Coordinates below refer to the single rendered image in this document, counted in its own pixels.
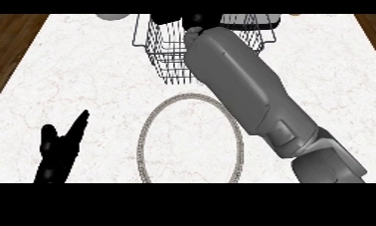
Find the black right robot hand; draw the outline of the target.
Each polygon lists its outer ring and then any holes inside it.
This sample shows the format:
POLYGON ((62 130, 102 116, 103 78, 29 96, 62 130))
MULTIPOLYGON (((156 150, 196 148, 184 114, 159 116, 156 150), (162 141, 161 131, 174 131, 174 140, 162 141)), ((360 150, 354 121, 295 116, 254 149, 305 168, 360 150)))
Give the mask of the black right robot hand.
POLYGON ((183 27, 184 30, 193 27, 202 27, 205 30, 218 26, 221 20, 220 14, 184 14, 183 27))

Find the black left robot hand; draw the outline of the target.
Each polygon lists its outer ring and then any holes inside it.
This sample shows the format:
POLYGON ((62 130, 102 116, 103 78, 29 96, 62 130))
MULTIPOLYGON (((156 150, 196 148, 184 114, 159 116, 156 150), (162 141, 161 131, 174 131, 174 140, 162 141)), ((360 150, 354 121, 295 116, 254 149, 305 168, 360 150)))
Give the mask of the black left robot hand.
POLYGON ((65 183, 80 153, 80 143, 88 124, 88 111, 82 111, 65 135, 46 124, 41 128, 41 162, 34 178, 35 183, 65 183))

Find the round white placemat grey rim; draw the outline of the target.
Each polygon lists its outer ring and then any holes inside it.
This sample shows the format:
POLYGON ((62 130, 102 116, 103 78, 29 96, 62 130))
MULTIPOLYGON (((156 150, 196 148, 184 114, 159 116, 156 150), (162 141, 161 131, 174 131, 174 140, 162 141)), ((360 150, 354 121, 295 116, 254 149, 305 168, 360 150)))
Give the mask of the round white placemat grey rim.
POLYGON ((137 144, 143 183, 236 183, 242 175, 240 127, 224 105, 180 94, 152 110, 137 144))

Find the grey round object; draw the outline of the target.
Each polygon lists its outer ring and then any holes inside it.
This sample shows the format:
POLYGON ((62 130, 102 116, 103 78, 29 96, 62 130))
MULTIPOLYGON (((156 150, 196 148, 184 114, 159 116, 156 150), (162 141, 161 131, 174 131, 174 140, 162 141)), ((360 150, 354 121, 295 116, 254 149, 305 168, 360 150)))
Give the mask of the grey round object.
POLYGON ((96 14, 96 16, 106 21, 118 21, 130 16, 130 14, 96 14))

